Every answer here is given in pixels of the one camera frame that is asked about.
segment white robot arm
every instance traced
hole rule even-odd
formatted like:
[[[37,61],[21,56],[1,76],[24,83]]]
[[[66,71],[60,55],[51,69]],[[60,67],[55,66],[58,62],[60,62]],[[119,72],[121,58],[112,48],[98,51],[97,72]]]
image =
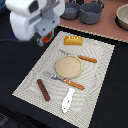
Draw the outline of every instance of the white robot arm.
[[[6,0],[11,10],[10,23],[15,36],[21,41],[30,40],[35,34],[42,39],[60,23],[64,13],[64,0]]]

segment knife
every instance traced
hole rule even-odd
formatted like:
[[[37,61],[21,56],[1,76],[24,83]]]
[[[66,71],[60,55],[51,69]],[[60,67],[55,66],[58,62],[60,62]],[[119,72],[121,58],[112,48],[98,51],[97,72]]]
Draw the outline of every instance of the knife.
[[[68,109],[70,108],[71,102],[72,102],[72,96],[75,93],[75,89],[69,88],[69,92],[66,95],[66,97],[63,99],[62,103],[62,111],[63,113],[66,113]]]
[[[69,53],[69,52],[63,51],[61,49],[59,49],[59,51],[62,52],[63,54],[66,54],[66,55],[74,55],[74,56],[77,56],[78,58],[80,58],[82,60],[86,60],[86,61],[90,61],[90,62],[93,62],[93,63],[97,63],[97,60],[93,59],[93,58],[85,57],[85,56],[82,56],[82,55],[76,55],[76,54],[73,54],[73,53]]]

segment wooden knife handle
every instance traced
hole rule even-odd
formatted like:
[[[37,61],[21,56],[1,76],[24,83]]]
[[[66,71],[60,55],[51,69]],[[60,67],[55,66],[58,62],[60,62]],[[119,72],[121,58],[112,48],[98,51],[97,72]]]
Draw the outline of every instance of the wooden knife handle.
[[[81,90],[84,89],[84,86],[83,86],[83,85],[77,84],[77,83],[72,82],[72,81],[70,81],[70,80],[63,79],[63,82],[66,83],[66,84],[68,84],[68,85],[71,85],[71,86],[73,86],[73,87],[76,87],[76,88],[78,88],[78,89],[81,89]]]
[[[43,94],[45,100],[46,100],[46,101],[49,101],[49,100],[50,100],[50,96],[49,96],[49,94],[48,94],[48,92],[47,92],[47,90],[46,90],[46,88],[45,88],[45,86],[44,86],[42,80],[41,80],[41,79],[38,79],[38,80],[37,80],[37,83],[38,83],[38,85],[39,85],[39,88],[40,88],[40,90],[41,90],[41,92],[42,92],[42,94]]]
[[[93,62],[93,63],[97,63],[96,59],[92,59],[92,58],[89,58],[89,57],[78,55],[78,58],[80,58],[82,60],[90,61],[90,62]]]

